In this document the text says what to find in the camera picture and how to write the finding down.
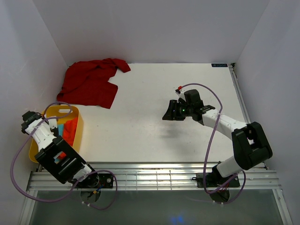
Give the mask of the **orange t shirt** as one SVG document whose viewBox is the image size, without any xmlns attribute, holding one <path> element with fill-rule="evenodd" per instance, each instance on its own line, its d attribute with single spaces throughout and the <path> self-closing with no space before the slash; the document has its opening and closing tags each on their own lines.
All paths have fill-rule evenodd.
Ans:
<svg viewBox="0 0 300 225">
<path fill-rule="evenodd" d="M 80 136 L 78 130 L 78 117 L 66 121 L 64 124 L 63 136 L 61 136 L 76 152 L 80 148 Z"/>
</svg>

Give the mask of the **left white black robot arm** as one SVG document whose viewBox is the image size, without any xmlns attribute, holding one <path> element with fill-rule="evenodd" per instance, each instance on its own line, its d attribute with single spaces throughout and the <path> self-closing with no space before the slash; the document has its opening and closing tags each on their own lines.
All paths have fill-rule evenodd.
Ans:
<svg viewBox="0 0 300 225">
<path fill-rule="evenodd" d="M 69 145 L 62 136 L 52 133 L 54 126 L 38 112 L 28 111 L 23 116 L 22 132 L 32 134 L 37 144 L 38 153 L 34 158 L 56 180 L 65 184 L 75 184 L 81 188 L 92 188 L 99 183 L 99 175 L 94 169 Z"/>
</svg>

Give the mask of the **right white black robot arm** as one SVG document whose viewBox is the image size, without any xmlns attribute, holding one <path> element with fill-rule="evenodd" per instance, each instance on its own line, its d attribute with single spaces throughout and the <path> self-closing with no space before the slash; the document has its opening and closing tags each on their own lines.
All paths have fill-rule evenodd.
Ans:
<svg viewBox="0 0 300 225">
<path fill-rule="evenodd" d="M 273 156 L 265 132 L 258 122 L 245 123 L 222 115 L 215 107 L 204 105 L 197 90 L 175 91 L 177 100 L 170 100 L 163 120 L 183 121 L 191 117 L 232 141 L 233 156 L 217 164 L 202 183 L 223 186 L 234 174 L 249 170 Z"/>
</svg>

